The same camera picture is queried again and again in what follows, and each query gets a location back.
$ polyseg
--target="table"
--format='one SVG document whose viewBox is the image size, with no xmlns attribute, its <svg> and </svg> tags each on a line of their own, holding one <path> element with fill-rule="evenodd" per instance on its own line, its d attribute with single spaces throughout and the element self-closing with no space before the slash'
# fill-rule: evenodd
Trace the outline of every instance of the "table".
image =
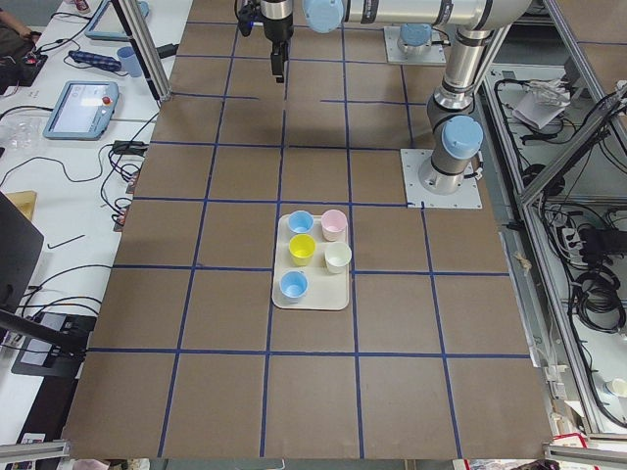
<svg viewBox="0 0 627 470">
<path fill-rule="evenodd" d="M 73 455 L 540 455 L 551 431 L 485 188 L 481 211 L 407 208 L 398 149 L 433 145 L 442 70 L 388 66 L 376 27 L 297 27 L 283 87 L 230 2 L 190 18 L 64 433 Z M 331 208 L 350 220 L 350 305 L 274 307 L 277 220 Z"/>
<path fill-rule="evenodd" d="M 180 40 L 185 19 L 191 0 L 171 2 L 168 0 L 151 0 L 150 14 L 146 23 L 151 31 L 156 46 L 176 44 Z M 97 4 L 92 6 L 96 11 Z M 76 13 L 74 6 L 62 3 L 59 12 Z M 71 37 L 83 27 L 85 21 L 68 17 L 54 17 L 41 35 L 38 44 L 48 44 L 60 38 Z M 117 41 L 94 41 L 81 34 L 76 39 L 81 50 L 115 57 L 116 51 L 125 43 Z M 57 102 L 61 91 L 69 80 L 107 80 L 114 81 L 120 88 L 121 98 L 116 107 L 113 119 L 146 120 L 159 109 L 150 93 L 146 80 L 142 77 L 120 77 L 111 72 L 98 69 L 78 70 L 63 62 L 68 51 L 76 49 L 69 44 L 60 49 L 50 51 L 48 62 L 35 79 L 32 86 L 22 88 L 15 95 L 0 99 L 0 112 L 18 105 L 35 105 L 52 108 Z M 174 57 L 162 60 L 166 74 L 171 74 Z"/>
<path fill-rule="evenodd" d="M 151 14 L 147 20 L 151 34 L 157 45 L 177 43 L 185 25 L 185 19 L 191 0 L 170 2 L 152 0 L 149 2 Z M 62 3 L 60 12 L 74 12 L 74 8 Z M 84 22 L 79 19 L 53 19 L 40 38 L 39 44 L 52 42 L 58 38 L 69 37 Z M 115 56 L 120 43 L 103 43 L 92 41 L 84 36 L 76 40 L 83 50 L 103 55 Z M 44 156 L 64 162 L 69 174 L 74 178 L 95 175 L 98 172 L 96 154 L 101 146 L 114 140 L 132 137 L 143 123 L 157 112 L 157 105 L 148 90 L 143 78 L 117 77 L 101 70 L 77 70 L 63 64 L 69 48 L 62 48 L 50 53 L 34 86 L 20 89 L 11 97 L 0 98 L 0 112 L 14 106 L 36 105 L 53 107 L 68 80 L 102 80 L 115 81 L 121 90 L 121 100 L 109 128 L 103 137 L 94 142 L 50 141 L 41 137 L 41 130 L 49 116 L 40 111 L 20 112 L 3 119 L 0 132 L 6 136 L 8 127 L 18 122 L 30 122 L 37 131 L 31 133 L 33 145 L 24 146 L 22 140 L 17 147 L 7 146 L 7 151 L 0 160 L 0 178 L 5 172 L 23 162 L 27 158 Z M 164 67 L 169 74 L 174 58 L 164 59 Z M 154 124 L 149 124 L 138 136 L 144 142 L 150 141 Z M 99 197 L 100 185 L 108 173 L 109 163 L 106 152 L 103 154 L 105 172 L 89 183 L 69 183 L 63 176 L 61 168 L 49 162 L 35 162 L 26 165 L 11 175 L 0 188 L 3 192 L 34 190 L 38 200 L 33 223 L 44 234 L 44 253 L 40 264 L 33 275 L 32 283 L 40 282 L 50 275 L 66 268 L 82 264 L 102 263 L 111 265 L 118 247 L 120 234 L 112 231 L 113 222 L 110 210 L 101 207 Z M 109 196 L 112 200 L 124 194 L 126 185 L 114 178 L 108 184 Z M 77 235 L 84 235 L 79 240 L 55 249 L 46 248 L 46 244 L 55 246 Z M 108 269 L 92 269 L 88 274 L 77 271 L 68 274 L 55 282 L 59 291 L 70 295 L 90 295 L 101 299 L 104 295 L 109 278 Z M 58 299 L 59 291 L 41 292 L 36 296 L 37 302 L 50 302 Z M 67 307 L 69 313 L 84 313 L 84 310 Z M 32 402 L 41 384 L 41 378 L 14 375 L 10 372 L 14 352 L 3 352 L 0 356 L 0 401 L 3 408 L 3 426 L 0 429 L 0 445 L 14 444 Z"/>
</svg>

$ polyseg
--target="plastic cup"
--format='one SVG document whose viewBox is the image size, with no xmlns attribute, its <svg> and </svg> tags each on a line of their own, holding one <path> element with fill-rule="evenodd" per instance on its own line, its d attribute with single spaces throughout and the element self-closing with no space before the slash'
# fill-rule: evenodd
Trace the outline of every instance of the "plastic cup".
<svg viewBox="0 0 627 470">
<path fill-rule="evenodd" d="M 627 381 L 623 379 L 614 379 L 604 384 L 605 390 L 622 399 L 627 398 Z"/>
<path fill-rule="evenodd" d="M 123 71 L 127 71 L 130 76 L 141 76 L 141 66 L 132 47 L 120 47 L 118 49 L 118 59 L 121 62 Z"/>
<path fill-rule="evenodd" d="M 300 302 L 310 287 L 307 276 L 299 271 L 289 271 L 281 277 L 281 293 L 290 303 Z"/>
<path fill-rule="evenodd" d="M 307 266 L 315 252 L 315 240 L 311 235 L 301 233 L 290 240 L 290 255 L 297 266 Z"/>
<path fill-rule="evenodd" d="M 309 233 L 314 226 L 314 218 L 307 211 L 295 211 L 287 219 L 287 225 L 294 233 Z"/>
<path fill-rule="evenodd" d="M 344 236 L 348 221 L 342 211 L 332 209 L 325 212 L 320 220 L 322 235 L 329 242 L 335 242 Z"/>
<path fill-rule="evenodd" d="M 326 268 L 332 274 L 344 272 L 352 257 L 351 247 L 344 242 L 333 242 L 324 251 Z"/>
</svg>

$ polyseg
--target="white cup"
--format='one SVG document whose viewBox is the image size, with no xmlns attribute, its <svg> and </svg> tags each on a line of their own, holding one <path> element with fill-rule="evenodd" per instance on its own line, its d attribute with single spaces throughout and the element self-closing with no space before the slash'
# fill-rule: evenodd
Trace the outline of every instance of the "white cup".
<svg viewBox="0 0 627 470">
<path fill-rule="evenodd" d="M 333 242 L 324 250 L 326 268 L 332 274 L 344 272 L 352 257 L 351 247 L 344 242 Z"/>
<path fill-rule="evenodd" d="M 625 399 L 627 398 L 627 381 L 624 381 L 623 379 L 614 379 L 609 382 L 605 382 L 605 390 L 612 395 Z"/>
</svg>

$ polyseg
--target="blue cup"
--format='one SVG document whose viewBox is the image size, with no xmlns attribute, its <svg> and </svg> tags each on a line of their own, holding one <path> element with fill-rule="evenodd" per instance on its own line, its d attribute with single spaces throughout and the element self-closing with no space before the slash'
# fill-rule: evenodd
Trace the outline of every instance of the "blue cup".
<svg viewBox="0 0 627 470">
<path fill-rule="evenodd" d="M 132 47 L 120 47 L 118 49 L 118 59 L 121 62 L 123 71 L 127 71 L 130 76 L 141 76 L 141 66 Z"/>
<path fill-rule="evenodd" d="M 314 226 L 314 218 L 307 211 L 295 211 L 288 218 L 287 225 L 294 233 L 309 233 Z"/>
<path fill-rule="evenodd" d="M 281 277 L 281 293 L 290 303 L 300 302 L 307 293 L 309 282 L 305 274 L 300 271 L 289 271 Z"/>
</svg>

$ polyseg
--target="white table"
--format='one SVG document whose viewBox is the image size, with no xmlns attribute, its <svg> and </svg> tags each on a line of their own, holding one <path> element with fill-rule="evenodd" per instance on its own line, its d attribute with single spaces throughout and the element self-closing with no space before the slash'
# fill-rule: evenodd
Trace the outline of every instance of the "white table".
<svg viewBox="0 0 627 470">
<path fill-rule="evenodd" d="M 95 12 L 97 2 L 90 2 Z M 147 24 L 157 46 L 176 44 L 180 41 L 185 28 L 192 0 L 149 0 L 150 14 Z M 75 13 L 74 6 L 62 3 L 59 12 Z M 55 17 L 44 30 L 39 45 L 54 42 L 57 39 L 74 35 L 85 21 L 68 17 Z M 114 57 L 116 51 L 125 43 L 94 41 L 80 35 L 76 42 L 83 51 Z M 68 173 L 74 179 L 82 179 L 98 173 L 98 150 L 114 140 L 128 140 L 142 126 L 143 122 L 154 115 L 157 104 L 153 99 L 143 77 L 119 77 L 98 69 L 78 70 L 64 64 L 68 51 L 74 49 L 68 45 L 48 53 L 49 59 L 33 86 L 21 88 L 6 98 L 0 98 L 0 112 L 22 105 L 54 107 L 57 99 L 69 80 L 108 80 L 120 87 L 121 98 L 109 128 L 98 141 L 50 141 L 34 133 L 33 146 L 15 149 L 7 146 L 7 151 L 0 160 L 0 179 L 6 171 L 34 156 L 49 157 L 66 164 Z M 170 74 L 174 57 L 163 60 L 166 73 Z M 45 112 L 27 112 L 9 115 L 0 122 L 1 126 L 17 121 L 30 121 L 31 124 L 43 125 L 49 117 Z M 149 124 L 137 137 L 144 142 L 150 141 L 154 124 Z M 34 190 L 37 192 L 37 204 L 33 223 L 44 234 L 44 250 L 31 284 L 37 284 L 47 277 L 64 269 L 83 264 L 102 263 L 111 265 L 118 249 L 120 234 L 115 233 L 111 220 L 112 211 L 102 207 L 100 186 L 111 169 L 102 154 L 104 173 L 97 180 L 87 183 L 70 183 L 64 177 L 59 165 L 37 161 L 16 170 L 0 188 L 3 192 Z M 123 196 L 126 184 L 114 174 L 107 184 L 109 200 Z M 53 250 L 47 244 L 55 246 L 78 235 L 84 237 Z M 64 275 L 51 282 L 54 291 L 38 293 L 33 303 L 45 304 L 65 296 L 92 296 L 102 299 L 109 270 L 91 268 Z M 82 308 L 64 307 L 67 313 L 84 314 Z M 16 352 L 0 352 L 0 403 L 3 416 L 0 426 L 0 445 L 14 444 L 19 437 L 25 419 L 42 382 L 41 377 L 14 375 L 11 366 Z"/>
<path fill-rule="evenodd" d="M 72 178 L 88 178 L 99 171 L 98 149 L 116 139 L 130 139 L 142 126 L 141 122 L 112 122 L 102 139 L 95 142 L 56 141 L 44 142 L 39 153 L 64 162 Z M 149 124 L 137 137 L 148 142 L 154 124 Z M 32 277 L 31 284 L 38 284 L 51 275 L 83 264 L 112 265 L 120 233 L 113 231 L 112 211 L 101 207 L 100 186 L 111 169 L 106 152 L 102 153 L 104 173 L 97 180 L 86 183 L 70 183 L 59 165 L 50 162 L 32 162 L 16 170 L 2 186 L 3 192 L 35 190 L 37 204 L 33 223 L 44 235 L 43 253 Z M 0 161 L 0 179 L 7 170 L 26 160 L 21 150 L 7 149 Z M 109 200 L 124 196 L 126 184 L 114 174 L 107 183 Z M 55 246 L 78 235 L 84 237 L 62 247 Z M 65 274 L 53 280 L 33 298 L 33 304 L 46 304 L 67 296 L 104 296 L 109 269 L 88 268 Z M 63 312 L 85 314 L 85 309 L 64 306 Z M 0 352 L 0 403 L 3 416 L 0 426 L 0 445 L 14 444 L 34 398 L 41 385 L 41 377 L 27 377 L 11 373 L 17 352 Z"/>
<path fill-rule="evenodd" d="M 91 2 L 92 12 L 98 6 Z M 192 0 L 149 0 L 150 14 L 146 23 L 157 47 L 176 44 L 180 41 L 185 21 L 189 14 Z M 72 5 L 62 3 L 59 12 L 76 13 Z M 48 44 L 57 39 L 69 38 L 85 25 L 85 21 L 74 17 L 54 17 L 39 38 L 38 45 Z M 127 45 L 118 41 L 95 41 L 81 34 L 76 40 L 82 51 L 115 57 L 120 47 Z M 117 76 L 99 69 L 75 69 L 63 62 L 68 52 L 76 49 L 75 44 L 68 44 L 46 53 L 48 61 L 39 76 L 30 87 L 20 88 L 10 97 L 0 98 L 0 112 L 19 105 L 34 105 L 53 108 L 57 103 L 64 85 L 69 80 L 107 80 L 118 84 L 121 97 L 116 106 L 113 119 L 146 120 L 159 109 L 143 76 Z M 162 60 L 169 76 L 174 65 L 174 56 Z"/>
</svg>

